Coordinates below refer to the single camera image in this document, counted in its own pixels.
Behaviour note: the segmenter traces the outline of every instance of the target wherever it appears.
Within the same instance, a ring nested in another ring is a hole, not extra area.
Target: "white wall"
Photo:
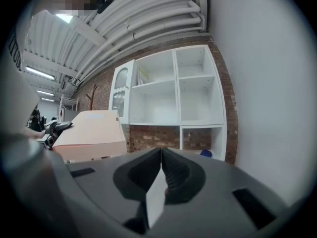
[[[59,108],[59,103],[49,102],[40,100],[38,104],[38,110],[40,111],[41,116],[47,118],[47,122],[52,120],[52,117],[58,118],[57,109]]]
[[[236,166],[292,204],[316,166],[315,39],[289,0],[211,0],[209,14],[236,94]]]

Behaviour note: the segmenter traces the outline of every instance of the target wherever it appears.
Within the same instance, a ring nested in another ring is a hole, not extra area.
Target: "ceiling light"
[[[54,94],[53,94],[53,93],[42,92],[42,91],[40,91],[40,90],[37,90],[37,92],[38,92],[38,93],[47,94],[47,95],[50,95],[50,96],[54,96]]]
[[[50,99],[45,99],[45,98],[42,98],[43,101],[51,101],[51,102],[54,102],[54,100],[50,100]]]
[[[65,22],[69,23],[70,20],[73,18],[71,15],[66,15],[66,14],[56,14],[57,17],[61,18]]]
[[[30,71],[30,72],[33,72],[33,73],[38,74],[38,75],[41,75],[41,76],[43,76],[43,77],[47,77],[47,78],[49,78],[49,79],[51,79],[51,80],[54,80],[54,79],[55,79],[54,76],[49,75],[49,74],[46,74],[46,73],[41,72],[41,71],[39,71],[39,70],[30,68],[29,66],[26,66],[26,69],[27,69],[28,71]]]

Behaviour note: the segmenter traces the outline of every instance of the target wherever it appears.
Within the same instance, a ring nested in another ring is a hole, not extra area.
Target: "brick wall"
[[[79,110],[88,110],[88,98],[86,93],[90,93],[94,84],[98,86],[95,91],[93,110],[107,110],[114,69],[132,59],[139,59],[164,50],[174,49],[183,46],[202,45],[209,46],[213,59],[216,63],[220,76],[227,114],[227,149],[225,161],[235,163],[238,144],[238,118],[235,110],[236,102],[230,76],[222,55],[215,42],[210,37],[190,37],[178,40],[171,40],[164,43],[155,44],[145,49],[136,51],[105,68],[84,85],[81,85],[73,98],[79,98]],[[190,132],[190,138],[184,138],[186,149],[197,149],[206,145],[209,148],[210,135],[202,136],[197,130]],[[176,126],[136,126],[127,127],[127,148],[128,152],[137,151],[147,147],[169,146],[179,148],[179,127]]]

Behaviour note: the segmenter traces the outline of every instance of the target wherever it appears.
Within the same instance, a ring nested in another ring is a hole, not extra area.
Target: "black rectangular slot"
[[[79,169],[79,170],[75,170],[75,171],[71,171],[70,174],[72,177],[76,178],[76,177],[81,177],[81,176],[85,176],[91,173],[94,173],[95,170],[92,168],[86,168],[86,169]]]
[[[275,219],[275,216],[247,188],[237,189],[232,194],[258,229],[265,227]]]

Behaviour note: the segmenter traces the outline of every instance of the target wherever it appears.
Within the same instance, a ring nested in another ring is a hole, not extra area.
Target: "wooden coat rack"
[[[86,93],[87,98],[90,100],[90,105],[88,105],[89,110],[93,110],[93,102],[94,102],[94,94],[95,94],[95,90],[97,89],[98,86],[96,86],[96,84],[94,84],[93,89],[91,91],[91,97]]]

